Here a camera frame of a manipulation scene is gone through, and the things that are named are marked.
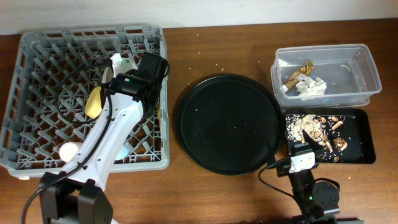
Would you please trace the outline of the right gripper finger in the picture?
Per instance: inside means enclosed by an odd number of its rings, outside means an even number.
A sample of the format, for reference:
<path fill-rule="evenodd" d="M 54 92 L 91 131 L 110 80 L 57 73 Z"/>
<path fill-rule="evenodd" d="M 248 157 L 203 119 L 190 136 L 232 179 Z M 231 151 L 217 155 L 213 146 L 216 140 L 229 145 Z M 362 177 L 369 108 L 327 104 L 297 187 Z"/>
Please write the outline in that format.
<path fill-rule="evenodd" d="M 309 145 L 310 149 L 312 149 L 314 152 L 320 152 L 321 150 L 323 150 L 323 146 L 319 145 L 319 143 L 313 140 L 305 130 L 302 131 L 302 134 L 305 142 Z"/>
<path fill-rule="evenodd" d="M 275 163 L 275 150 L 270 141 L 267 141 L 267 166 L 270 167 Z"/>

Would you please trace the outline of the rice and nutshell waste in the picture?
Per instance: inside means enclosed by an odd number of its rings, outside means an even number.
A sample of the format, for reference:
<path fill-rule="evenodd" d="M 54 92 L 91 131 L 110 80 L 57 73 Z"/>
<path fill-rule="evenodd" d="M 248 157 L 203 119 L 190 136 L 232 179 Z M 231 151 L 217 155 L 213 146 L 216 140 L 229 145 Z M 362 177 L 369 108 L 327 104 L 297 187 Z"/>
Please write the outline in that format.
<path fill-rule="evenodd" d="M 288 114 L 285 121 L 288 143 L 305 143 L 303 133 L 306 132 L 322 148 L 318 157 L 321 161 L 343 161 L 343 151 L 348 148 L 348 141 L 341 136 L 344 116 Z"/>

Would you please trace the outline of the wooden chopstick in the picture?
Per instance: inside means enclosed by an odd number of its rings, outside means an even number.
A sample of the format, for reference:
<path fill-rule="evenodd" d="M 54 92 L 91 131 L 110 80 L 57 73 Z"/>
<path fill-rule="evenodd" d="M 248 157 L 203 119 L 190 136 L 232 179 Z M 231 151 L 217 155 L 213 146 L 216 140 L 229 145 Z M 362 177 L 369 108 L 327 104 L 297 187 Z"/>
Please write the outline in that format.
<path fill-rule="evenodd" d="M 160 121 L 161 118 L 162 118 L 162 110 L 161 110 L 160 106 L 157 107 L 157 117 L 158 117 L 158 120 L 159 120 L 159 121 Z"/>

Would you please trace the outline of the yellow bowl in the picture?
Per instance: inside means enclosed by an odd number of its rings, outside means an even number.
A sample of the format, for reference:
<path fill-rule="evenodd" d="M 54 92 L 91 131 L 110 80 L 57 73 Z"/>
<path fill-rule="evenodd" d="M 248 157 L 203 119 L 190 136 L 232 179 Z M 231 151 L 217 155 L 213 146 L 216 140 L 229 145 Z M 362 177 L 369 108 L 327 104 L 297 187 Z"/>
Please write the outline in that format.
<path fill-rule="evenodd" d="M 95 87 L 86 102 L 85 114 L 91 119 L 96 119 L 102 112 L 101 91 L 101 86 Z"/>

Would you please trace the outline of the brown snack wrapper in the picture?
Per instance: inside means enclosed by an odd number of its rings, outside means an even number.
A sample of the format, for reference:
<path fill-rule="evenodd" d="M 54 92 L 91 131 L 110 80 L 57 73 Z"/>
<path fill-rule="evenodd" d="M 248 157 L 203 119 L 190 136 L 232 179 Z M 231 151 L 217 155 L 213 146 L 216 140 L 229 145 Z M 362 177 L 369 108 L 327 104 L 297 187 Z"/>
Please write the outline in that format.
<path fill-rule="evenodd" d="M 298 82 L 303 81 L 306 77 L 308 77 L 313 70 L 313 63 L 311 61 L 307 61 L 307 64 L 295 71 L 285 82 L 283 82 L 284 87 L 289 90 L 293 88 Z"/>

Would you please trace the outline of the blue cup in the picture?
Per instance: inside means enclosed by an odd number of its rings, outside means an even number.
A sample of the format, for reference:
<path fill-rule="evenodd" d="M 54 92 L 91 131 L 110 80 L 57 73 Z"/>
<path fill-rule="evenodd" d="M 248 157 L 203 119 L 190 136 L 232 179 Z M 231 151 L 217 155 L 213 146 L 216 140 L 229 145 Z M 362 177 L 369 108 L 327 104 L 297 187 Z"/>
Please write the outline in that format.
<path fill-rule="evenodd" d="M 115 160 L 120 161 L 123 160 L 125 157 L 127 157 L 130 154 L 130 150 L 127 148 L 126 145 L 123 145 L 122 148 L 119 150 Z"/>

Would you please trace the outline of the pink cup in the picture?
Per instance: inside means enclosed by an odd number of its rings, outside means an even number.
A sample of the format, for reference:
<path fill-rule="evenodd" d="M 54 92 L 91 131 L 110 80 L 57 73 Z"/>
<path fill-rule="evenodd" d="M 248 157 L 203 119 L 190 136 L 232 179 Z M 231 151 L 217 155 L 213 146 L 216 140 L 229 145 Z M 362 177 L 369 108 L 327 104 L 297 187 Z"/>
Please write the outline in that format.
<path fill-rule="evenodd" d="M 62 161 L 69 162 L 73 156 L 80 150 L 81 142 L 66 142 L 59 149 L 59 156 Z"/>

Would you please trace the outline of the grey plate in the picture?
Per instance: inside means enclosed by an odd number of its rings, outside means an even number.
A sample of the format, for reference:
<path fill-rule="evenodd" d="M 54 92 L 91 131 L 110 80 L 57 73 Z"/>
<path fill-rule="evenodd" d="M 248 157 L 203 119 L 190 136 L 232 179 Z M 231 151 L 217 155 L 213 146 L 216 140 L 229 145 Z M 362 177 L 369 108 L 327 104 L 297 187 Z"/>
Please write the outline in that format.
<path fill-rule="evenodd" d="M 137 69 L 136 63 L 135 63 L 133 60 L 131 60 L 131 62 L 132 62 L 132 64 L 134 65 L 134 68 L 133 68 L 133 69 Z M 108 83 L 108 82 L 111 81 L 112 78 L 114 78 L 114 77 L 113 77 L 112 62 L 111 62 L 111 66 L 105 68 L 105 70 L 104 70 L 104 72 L 103 72 L 103 75 L 102 75 L 102 80 L 101 80 L 101 82 L 102 82 L 102 83 Z"/>

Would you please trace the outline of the white tissue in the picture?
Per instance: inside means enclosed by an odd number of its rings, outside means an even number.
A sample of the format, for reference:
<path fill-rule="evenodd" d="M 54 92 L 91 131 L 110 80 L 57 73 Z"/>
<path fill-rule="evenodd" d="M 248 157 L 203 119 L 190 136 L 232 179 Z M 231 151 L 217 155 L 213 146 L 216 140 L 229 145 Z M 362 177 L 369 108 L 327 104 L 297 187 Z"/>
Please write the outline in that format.
<path fill-rule="evenodd" d="M 283 93 L 287 93 L 289 90 L 295 88 L 298 96 L 300 97 L 311 97 L 322 96 L 325 94 L 327 84 L 321 78 L 313 79 L 312 77 L 300 74 L 298 77 L 280 87 Z"/>

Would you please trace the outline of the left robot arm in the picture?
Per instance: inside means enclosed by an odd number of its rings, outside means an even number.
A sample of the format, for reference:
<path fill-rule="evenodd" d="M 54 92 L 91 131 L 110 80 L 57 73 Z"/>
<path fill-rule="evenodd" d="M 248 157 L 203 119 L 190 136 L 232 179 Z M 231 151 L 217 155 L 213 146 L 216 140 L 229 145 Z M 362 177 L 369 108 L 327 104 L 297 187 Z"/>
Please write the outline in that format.
<path fill-rule="evenodd" d="M 58 174 L 46 172 L 35 197 L 44 223 L 115 223 L 104 191 L 127 136 L 153 115 L 170 71 L 162 56 L 146 52 L 137 68 L 113 72 L 99 90 L 101 113 L 83 144 Z"/>

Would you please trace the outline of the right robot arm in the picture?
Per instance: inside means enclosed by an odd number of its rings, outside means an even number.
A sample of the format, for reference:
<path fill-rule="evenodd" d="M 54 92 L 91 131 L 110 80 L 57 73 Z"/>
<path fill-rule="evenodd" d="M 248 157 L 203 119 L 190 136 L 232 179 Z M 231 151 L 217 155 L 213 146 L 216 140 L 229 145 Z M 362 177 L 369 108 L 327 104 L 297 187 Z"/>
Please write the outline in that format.
<path fill-rule="evenodd" d="M 312 170 L 320 163 L 321 145 L 315 142 L 309 134 L 303 132 L 305 142 L 292 147 L 288 157 L 273 161 L 262 171 L 275 169 L 278 177 L 287 176 L 290 180 L 292 193 L 266 184 L 266 186 L 294 199 L 301 214 L 294 216 L 289 223 L 364 223 L 358 218 L 338 219 L 340 213 L 340 184 L 327 178 L 314 178 Z"/>

